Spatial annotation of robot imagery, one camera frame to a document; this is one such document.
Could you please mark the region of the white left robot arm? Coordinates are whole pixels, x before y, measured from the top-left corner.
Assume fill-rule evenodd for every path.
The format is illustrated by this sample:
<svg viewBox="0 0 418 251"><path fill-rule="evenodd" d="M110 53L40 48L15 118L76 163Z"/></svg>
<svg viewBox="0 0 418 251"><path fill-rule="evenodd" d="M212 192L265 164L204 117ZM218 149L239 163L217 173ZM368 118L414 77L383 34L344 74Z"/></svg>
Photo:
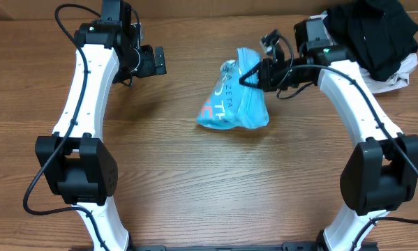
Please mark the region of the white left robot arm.
<svg viewBox="0 0 418 251"><path fill-rule="evenodd" d="M103 143L103 120L112 85L164 75L164 51L141 43L138 14L122 0L104 0L96 19L69 38L76 49L73 81L52 134L36 140L38 177L65 211L80 215L95 250L132 250L114 200L118 168Z"/></svg>

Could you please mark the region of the light blue printed t-shirt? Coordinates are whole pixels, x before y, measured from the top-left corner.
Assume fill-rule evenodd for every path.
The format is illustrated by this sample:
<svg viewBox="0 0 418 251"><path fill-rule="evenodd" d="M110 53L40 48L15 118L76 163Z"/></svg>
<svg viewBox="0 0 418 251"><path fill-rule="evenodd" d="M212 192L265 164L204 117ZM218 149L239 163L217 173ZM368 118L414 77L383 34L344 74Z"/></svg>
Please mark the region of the light blue printed t-shirt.
<svg viewBox="0 0 418 251"><path fill-rule="evenodd" d="M267 126L269 113L264 91L239 83L260 62L260 54L247 47L237 49L237 58L225 61L214 90L204 102L196 122L206 128L229 130Z"/></svg>

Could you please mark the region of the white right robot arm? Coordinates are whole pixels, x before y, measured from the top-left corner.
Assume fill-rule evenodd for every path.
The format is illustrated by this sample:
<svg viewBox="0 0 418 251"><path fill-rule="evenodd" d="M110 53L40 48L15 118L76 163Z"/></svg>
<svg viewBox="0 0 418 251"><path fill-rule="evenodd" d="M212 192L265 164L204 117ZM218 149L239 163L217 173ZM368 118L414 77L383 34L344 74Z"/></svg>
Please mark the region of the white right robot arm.
<svg viewBox="0 0 418 251"><path fill-rule="evenodd" d="M385 114L366 86L352 51L335 43L322 19L294 26L296 46L278 31L263 36L266 58L239 80L255 88L281 92L314 84L330 99L347 129L354 150L341 174L343 205L315 241L285 242L284 250L376 250L365 237L392 212L410 201L418 184L418 136L406 135Z"/></svg>

